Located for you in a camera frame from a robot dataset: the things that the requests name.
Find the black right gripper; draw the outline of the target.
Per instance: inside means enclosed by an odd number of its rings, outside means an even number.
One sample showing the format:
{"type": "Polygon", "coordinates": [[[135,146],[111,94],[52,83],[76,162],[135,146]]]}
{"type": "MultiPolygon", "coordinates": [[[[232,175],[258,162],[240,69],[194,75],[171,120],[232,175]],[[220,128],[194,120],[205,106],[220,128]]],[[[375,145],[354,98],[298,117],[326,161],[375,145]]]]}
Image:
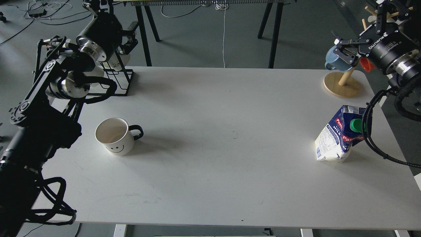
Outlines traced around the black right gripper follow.
{"type": "Polygon", "coordinates": [[[400,0],[384,0],[378,4],[376,22],[367,27],[360,39],[343,39],[335,31],[335,55],[350,66],[356,66],[359,55],[368,58],[384,75],[397,73],[412,75],[420,71],[416,59],[420,48],[399,29],[399,24],[387,21],[387,13],[398,10],[398,20],[404,21],[411,16],[410,10],[400,0]]]}

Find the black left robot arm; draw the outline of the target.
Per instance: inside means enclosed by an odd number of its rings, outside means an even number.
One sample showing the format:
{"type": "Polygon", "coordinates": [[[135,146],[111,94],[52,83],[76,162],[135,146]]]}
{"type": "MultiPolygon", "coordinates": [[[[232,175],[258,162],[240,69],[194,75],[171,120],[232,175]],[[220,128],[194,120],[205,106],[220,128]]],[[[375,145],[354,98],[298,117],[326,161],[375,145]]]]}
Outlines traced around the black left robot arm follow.
{"type": "Polygon", "coordinates": [[[96,62],[107,62],[122,43],[122,25],[112,0],[85,0],[93,14],[75,43],[66,38],[38,42],[47,56],[37,62],[33,87],[10,109],[10,123],[18,130],[1,155],[1,236],[15,237],[24,223],[50,225],[55,215],[75,222],[76,210],[64,201],[66,181],[45,179],[42,166],[60,148],[70,148],[81,136],[78,118],[84,104],[108,99],[117,84],[102,76],[87,76],[96,62]]]}

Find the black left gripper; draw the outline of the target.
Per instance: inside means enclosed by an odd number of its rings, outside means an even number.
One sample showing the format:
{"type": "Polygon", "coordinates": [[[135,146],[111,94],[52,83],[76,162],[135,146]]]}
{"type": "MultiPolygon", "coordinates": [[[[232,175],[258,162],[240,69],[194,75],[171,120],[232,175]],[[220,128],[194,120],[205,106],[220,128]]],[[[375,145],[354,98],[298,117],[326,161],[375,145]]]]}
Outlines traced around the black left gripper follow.
{"type": "Polygon", "coordinates": [[[113,0],[84,0],[93,19],[76,38],[79,50],[94,61],[107,62],[122,43],[122,25],[114,14],[113,0]]]}

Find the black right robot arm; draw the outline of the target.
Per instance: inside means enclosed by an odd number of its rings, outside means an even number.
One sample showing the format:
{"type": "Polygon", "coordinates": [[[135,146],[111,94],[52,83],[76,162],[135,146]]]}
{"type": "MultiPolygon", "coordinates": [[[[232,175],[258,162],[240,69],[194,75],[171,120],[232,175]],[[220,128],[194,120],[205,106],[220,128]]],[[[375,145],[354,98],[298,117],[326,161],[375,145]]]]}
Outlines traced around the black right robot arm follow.
{"type": "Polygon", "coordinates": [[[417,4],[411,0],[378,0],[376,17],[373,24],[367,26],[357,38],[343,39],[336,32],[335,45],[328,51],[326,69],[348,72],[362,58],[379,69],[384,75],[392,75],[391,88],[380,90],[367,103],[362,116],[362,134],[367,145],[384,159],[409,167],[420,168],[419,164],[398,160],[386,154],[371,138],[372,114],[375,104],[388,94],[395,97],[394,107],[399,114],[410,120],[420,122],[420,114],[407,111],[403,100],[411,93],[420,96],[420,44],[404,32],[405,23],[412,21],[417,4]]]}

